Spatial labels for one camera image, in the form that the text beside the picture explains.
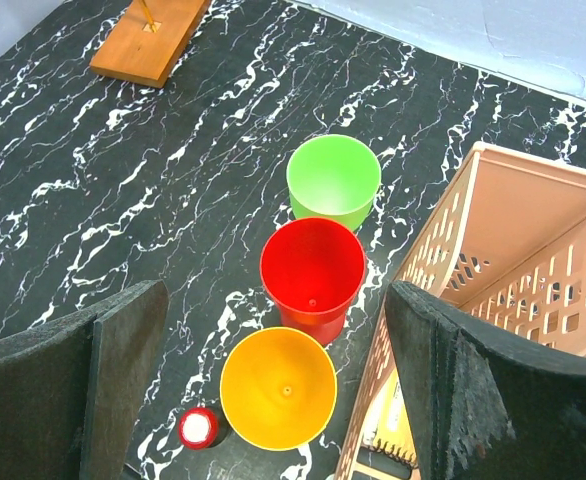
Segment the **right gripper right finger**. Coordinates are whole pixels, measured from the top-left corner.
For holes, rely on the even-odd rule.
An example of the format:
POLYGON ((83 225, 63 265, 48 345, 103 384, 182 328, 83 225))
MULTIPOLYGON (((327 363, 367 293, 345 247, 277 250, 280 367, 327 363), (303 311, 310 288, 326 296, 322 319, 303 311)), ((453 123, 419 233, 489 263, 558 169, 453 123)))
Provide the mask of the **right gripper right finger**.
POLYGON ((425 479, 586 479, 586 358, 392 283, 385 316, 425 479))

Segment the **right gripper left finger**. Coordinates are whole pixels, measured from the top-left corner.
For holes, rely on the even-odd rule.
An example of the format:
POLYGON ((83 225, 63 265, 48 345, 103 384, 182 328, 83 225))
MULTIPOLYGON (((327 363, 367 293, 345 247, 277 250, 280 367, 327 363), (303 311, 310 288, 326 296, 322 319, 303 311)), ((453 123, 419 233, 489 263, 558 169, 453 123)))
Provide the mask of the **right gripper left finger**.
POLYGON ((0 479, 117 479, 163 336, 161 280, 0 339, 0 479))

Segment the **orange wine glass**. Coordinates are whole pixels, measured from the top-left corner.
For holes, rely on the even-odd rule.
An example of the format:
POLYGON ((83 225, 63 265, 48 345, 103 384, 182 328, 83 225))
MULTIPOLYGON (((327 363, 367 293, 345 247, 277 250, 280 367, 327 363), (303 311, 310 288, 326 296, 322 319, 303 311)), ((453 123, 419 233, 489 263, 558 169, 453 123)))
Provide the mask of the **orange wine glass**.
POLYGON ((267 451, 293 450, 314 440, 331 420, 337 397, 330 356, 293 328, 249 334, 221 372, 220 400, 232 429, 267 451))

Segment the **red wine glass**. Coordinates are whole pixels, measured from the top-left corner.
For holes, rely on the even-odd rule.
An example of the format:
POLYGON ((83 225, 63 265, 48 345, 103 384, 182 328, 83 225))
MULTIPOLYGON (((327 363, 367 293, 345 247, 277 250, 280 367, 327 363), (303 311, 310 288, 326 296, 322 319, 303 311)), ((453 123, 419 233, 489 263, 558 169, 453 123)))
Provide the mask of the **red wine glass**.
POLYGON ((259 271, 281 323, 327 345, 343 330, 366 263, 352 231, 327 218, 309 217, 284 225, 268 238, 259 271))

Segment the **green wine glass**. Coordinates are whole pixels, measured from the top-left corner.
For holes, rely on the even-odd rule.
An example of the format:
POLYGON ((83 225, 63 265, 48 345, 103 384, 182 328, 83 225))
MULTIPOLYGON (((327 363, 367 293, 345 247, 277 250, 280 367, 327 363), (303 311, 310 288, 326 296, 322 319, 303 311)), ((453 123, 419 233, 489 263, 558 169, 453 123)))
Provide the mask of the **green wine glass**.
POLYGON ((372 208, 381 177, 379 160, 362 141, 341 134, 307 140, 286 167, 293 215, 329 218, 355 231, 372 208))

